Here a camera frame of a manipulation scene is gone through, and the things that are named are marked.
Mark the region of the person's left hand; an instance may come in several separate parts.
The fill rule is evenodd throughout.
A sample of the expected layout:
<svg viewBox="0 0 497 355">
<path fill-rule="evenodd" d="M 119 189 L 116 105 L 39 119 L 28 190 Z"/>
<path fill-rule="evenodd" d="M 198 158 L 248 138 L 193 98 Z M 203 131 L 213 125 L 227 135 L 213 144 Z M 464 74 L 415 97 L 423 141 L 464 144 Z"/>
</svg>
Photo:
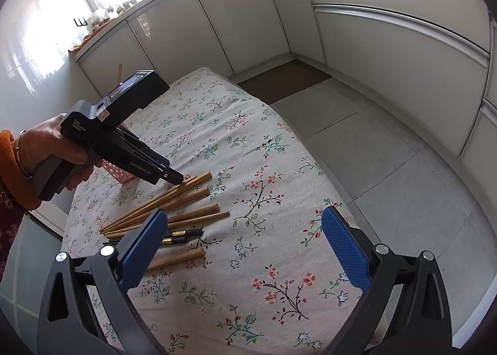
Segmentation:
<svg viewBox="0 0 497 355">
<path fill-rule="evenodd" d="M 45 120 L 35 127 L 23 131 L 13 142 L 16 162 L 25 177 L 34 174 L 37 167 L 50 156 L 60 158 L 75 165 L 84 165 L 88 153 L 60 132 L 65 114 Z"/>
</svg>

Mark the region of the orange left sleeve forearm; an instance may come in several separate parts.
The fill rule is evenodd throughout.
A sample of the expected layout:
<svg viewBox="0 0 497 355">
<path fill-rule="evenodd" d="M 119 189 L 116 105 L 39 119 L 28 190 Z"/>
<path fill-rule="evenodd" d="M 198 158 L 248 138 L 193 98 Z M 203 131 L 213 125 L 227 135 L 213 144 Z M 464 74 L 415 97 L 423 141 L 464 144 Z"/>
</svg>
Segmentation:
<svg viewBox="0 0 497 355">
<path fill-rule="evenodd" d="M 40 199 L 25 177 L 14 153 L 14 137 L 9 130 L 1 131 L 1 181 L 3 189 L 22 208 L 37 209 Z"/>
</svg>

